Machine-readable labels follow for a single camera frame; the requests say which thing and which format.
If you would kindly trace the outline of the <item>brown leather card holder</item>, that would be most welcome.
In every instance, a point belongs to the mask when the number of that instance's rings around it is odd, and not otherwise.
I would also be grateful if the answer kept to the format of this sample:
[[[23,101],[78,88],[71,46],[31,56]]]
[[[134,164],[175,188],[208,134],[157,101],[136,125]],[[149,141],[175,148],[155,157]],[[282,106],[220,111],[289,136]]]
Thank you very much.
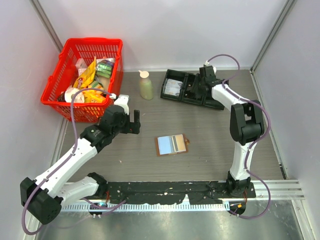
[[[158,136],[155,137],[154,141],[156,154],[159,157],[167,155],[184,154],[189,151],[188,147],[190,141],[183,133],[167,136]]]

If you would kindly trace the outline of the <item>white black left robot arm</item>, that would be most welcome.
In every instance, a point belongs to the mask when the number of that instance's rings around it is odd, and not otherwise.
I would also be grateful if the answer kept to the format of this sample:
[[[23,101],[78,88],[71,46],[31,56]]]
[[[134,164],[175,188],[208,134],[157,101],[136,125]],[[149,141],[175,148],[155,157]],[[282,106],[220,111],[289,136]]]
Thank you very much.
[[[32,214],[41,224],[47,225],[60,213],[62,207],[85,197],[102,199],[108,182],[92,172],[82,180],[66,186],[66,182],[118,134],[139,134],[140,112],[134,110],[134,121],[120,105],[107,107],[96,124],[90,125],[77,137],[72,148],[47,171],[34,180],[25,178],[20,183],[23,210]]]

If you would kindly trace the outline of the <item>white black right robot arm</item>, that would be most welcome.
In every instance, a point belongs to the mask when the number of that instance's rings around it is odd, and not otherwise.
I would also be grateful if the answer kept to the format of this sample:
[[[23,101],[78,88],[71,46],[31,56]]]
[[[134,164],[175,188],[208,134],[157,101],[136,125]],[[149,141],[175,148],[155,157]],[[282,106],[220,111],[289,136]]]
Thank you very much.
[[[241,196],[250,188],[253,151],[265,133],[260,102],[240,96],[224,80],[217,79],[212,65],[199,68],[192,91],[197,97],[211,97],[230,112],[229,132],[234,141],[234,155],[225,190],[230,197]]]

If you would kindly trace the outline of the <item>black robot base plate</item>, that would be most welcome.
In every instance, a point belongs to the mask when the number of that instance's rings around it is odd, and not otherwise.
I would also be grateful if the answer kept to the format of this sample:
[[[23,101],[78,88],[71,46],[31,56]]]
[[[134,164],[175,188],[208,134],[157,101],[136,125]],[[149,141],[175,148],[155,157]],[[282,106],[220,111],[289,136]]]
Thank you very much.
[[[252,183],[243,192],[229,193],[224,181],[114,181],[108,182],[99,195],[85,198],[90,201],[109,200],[111,204],[125,201],[132,205],[178,205],[185,197],[192,205],[204,205],[221,203],[222,199],[252,199],[256,192]]]

